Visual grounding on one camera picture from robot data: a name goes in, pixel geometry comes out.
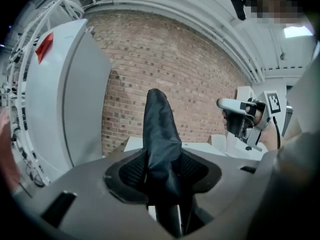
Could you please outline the white metal shelf rack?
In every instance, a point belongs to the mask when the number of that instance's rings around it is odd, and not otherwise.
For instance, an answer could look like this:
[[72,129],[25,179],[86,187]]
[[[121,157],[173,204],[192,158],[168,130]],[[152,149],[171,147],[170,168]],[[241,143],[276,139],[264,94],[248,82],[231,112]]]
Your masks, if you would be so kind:
[[11,130],[11,144],[24,156],[34,182],[47,186],[50,179],[43,170],[28,132],[26,119],[27,73],[31,58],[35,55],[40,37],[61,24],[80,20],[83,8],[72,0],[52,0],[33,12],[27,13],[29,20],[25,27],[9,32],[9,43],[1,45],[4,57],[0,57],[0,108],[8,109]]

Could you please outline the pink cloth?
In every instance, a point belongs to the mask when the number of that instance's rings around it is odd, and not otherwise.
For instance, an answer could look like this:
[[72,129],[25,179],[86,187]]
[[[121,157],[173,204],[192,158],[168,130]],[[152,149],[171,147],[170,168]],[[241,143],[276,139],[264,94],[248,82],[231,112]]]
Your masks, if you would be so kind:
[[11,148],[11,127],[6,108],[0,112],[0,171],[11,193],[19,187],[21,173]]

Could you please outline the dark cloth item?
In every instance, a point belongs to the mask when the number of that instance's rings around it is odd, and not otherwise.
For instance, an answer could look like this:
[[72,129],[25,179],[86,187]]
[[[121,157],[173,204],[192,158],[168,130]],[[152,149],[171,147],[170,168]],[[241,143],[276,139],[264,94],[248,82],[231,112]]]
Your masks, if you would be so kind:
[[166,95],[157,88],[147,93],[143,118],[143,148],[147,153],[145,185],[157,221],[175,238],[183,233],[178,208],[192,197],[180,174],[182,141]]

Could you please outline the white refrigerator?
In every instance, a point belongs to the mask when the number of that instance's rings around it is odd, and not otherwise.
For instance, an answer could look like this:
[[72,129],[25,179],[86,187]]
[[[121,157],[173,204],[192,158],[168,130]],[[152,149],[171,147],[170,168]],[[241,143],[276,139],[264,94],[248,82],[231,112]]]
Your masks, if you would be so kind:
[[87,24],[79,19],[54,27],[44,58],[33,55],[27,73],[27,131],[50,182],[103,155],[102,116],[112,65]]

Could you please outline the person's right forearm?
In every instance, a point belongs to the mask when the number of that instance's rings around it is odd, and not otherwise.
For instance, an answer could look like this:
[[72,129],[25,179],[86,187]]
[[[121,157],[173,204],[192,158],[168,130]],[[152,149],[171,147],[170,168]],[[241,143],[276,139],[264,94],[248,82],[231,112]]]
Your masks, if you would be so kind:
[[[295,140],[302,134],[300,124],[296,118],[292,118],[289,122],[288,128],[284,136],[280,137],[280,147]],[[277,128],[273,122],[271,122],[261,133],[260,142],[270,151],[278,150],[278,134]]]

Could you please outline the person's beige shirt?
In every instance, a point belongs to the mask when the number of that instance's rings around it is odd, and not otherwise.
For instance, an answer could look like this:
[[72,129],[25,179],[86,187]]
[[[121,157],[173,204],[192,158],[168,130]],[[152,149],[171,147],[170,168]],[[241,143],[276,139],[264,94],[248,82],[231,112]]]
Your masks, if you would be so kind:
[[301,134],[320,134],[320,41],[302,76],[286,95],[293,114],[282,146]]

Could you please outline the white bookshelf cabinet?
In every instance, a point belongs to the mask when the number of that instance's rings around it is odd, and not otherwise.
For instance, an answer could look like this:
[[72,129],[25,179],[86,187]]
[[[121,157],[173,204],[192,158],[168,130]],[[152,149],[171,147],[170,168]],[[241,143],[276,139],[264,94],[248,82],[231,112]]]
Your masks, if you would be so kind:
[[236,99],[240,101],[247,101],[249,98],[257,98],[253,89],[250,86],[239,86],[237,88]]

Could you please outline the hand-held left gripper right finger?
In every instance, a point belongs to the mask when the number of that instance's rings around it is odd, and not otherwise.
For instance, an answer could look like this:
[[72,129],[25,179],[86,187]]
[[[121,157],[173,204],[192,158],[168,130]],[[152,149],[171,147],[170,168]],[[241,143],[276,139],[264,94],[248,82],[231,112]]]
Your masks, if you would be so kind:
[[174,161],[174,172],[191,194],[206,193],[221,179],[221,168],[190,151],[182,151]]

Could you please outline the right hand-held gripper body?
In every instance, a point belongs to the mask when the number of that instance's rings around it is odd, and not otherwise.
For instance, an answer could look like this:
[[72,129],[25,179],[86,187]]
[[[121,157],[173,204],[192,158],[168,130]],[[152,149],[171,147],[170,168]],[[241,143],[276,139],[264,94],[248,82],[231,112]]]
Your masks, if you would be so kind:
[[[222,106],[222,98],[219,98],[216,101],[216,105],[220,108]],[[247,101],[243,102],[254,102],[254,103],[262,103],[265,105],[262,118],[257,125],[253,127],[244,127],[244,121],[240,126],[240,131],[233,134],[240,141],[246,144],[246,146],[251,147],[259,152],[263,149],[258,147],[258,143],[260,142],[262,131],[270,124],[274,123],[277,131],[277,141],[278,147],[280,147],[280,131],[278,127],[278,122],[276,120],[276,115],[280,112],[280,102],[278,98],[278,93],[276,91],[264,91],[257,99],[249,98]]]

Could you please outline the person's right hand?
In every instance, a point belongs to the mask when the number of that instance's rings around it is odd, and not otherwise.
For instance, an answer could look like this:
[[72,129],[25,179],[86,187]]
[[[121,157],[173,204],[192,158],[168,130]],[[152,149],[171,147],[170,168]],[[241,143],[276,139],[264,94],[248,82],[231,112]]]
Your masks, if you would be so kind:
[[240,131],[244,121],[244,128],[256,126],[262,119],[265,105],[261,102],[239,101],[235,99],[222,99],[222,116],[224,129],[230,133]]

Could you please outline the red diamond ornament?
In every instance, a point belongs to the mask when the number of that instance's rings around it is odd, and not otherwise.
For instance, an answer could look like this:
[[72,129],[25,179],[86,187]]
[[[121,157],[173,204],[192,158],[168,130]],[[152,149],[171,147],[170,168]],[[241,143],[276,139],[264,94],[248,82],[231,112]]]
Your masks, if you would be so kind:
[[54,39],[54,33],[51,32],[43,39],[41,44],[35,50],[35,54],[37,56],[38,64],[40,64],[42,62],[42,60],[44,59],[48,49],[50,48],[50,46],[53,43],[53,39]]

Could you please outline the rectangular ceiling light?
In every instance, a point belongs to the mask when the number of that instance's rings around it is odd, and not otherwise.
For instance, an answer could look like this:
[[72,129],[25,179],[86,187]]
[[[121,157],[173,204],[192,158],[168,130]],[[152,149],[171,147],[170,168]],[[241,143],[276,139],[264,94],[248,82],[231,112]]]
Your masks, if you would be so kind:
[[312,36],[313,33],[306,26],[288,26],[283,29],[284,36],[288,38]]

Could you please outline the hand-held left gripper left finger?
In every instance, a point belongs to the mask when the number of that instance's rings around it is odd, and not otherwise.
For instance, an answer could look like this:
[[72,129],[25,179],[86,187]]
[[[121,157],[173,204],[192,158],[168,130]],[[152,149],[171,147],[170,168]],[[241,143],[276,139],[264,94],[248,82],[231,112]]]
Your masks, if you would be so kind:
[[122,203],[148,204],[145,188],[147,165],[147,153],[143,149],[113,163],[103,176],[107,190]]

